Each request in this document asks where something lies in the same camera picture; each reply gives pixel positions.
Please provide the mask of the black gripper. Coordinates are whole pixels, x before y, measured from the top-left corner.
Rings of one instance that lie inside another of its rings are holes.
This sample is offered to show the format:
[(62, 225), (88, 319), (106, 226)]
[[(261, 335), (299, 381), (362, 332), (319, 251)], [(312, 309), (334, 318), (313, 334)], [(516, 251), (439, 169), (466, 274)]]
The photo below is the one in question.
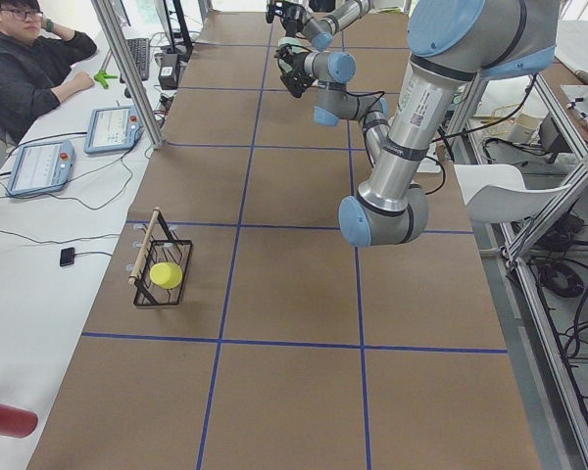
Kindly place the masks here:
[(294, 53), (290, 48), (278, 48), (274, 54), (279, 64), (289, 64), (291, 70), (281, 77), (281, 81), (294, 98), (301, 98), (316, 81), (313, 61), (317, 52)]
[(281, 24), (286, 32), (301, 32), (307, 10), (303, 4), (282, 2), (280, 5)]

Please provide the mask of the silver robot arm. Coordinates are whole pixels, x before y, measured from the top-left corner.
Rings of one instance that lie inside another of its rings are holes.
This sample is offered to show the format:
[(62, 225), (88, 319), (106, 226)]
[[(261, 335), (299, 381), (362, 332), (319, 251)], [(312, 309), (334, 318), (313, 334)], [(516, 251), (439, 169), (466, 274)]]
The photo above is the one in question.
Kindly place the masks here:
[(280, 18), (286, 37), (302, 36), (314, 49), (324, 51), (338, 32), (373, 8), (373, 1), (346, 1), (332, 12), (316, 17), (309, 1), (268, 1), (266, 19), (271, 23), (275, 18)]
[(370, 177), (339, 206), (343, 237), (355, 247), (413, 241), (428, 221), (424, 190), (414, 178), (458, 89), (476, 77), (534, 74), (554, 59), (556, 1), (421, 1), (408, 23), (410, 61), (395, 113), (374, 94), (354, 94), (354, 58), (334, 52), (333, 37), (374, 8), (348, 1), (316, 18), (306, 1), (270, 1), (268, 21), (285, 36), (275, 53), (281, 79), (300, 96), (318, 87), (314, 119), (333, 126), (353, 120), (362, 130)]

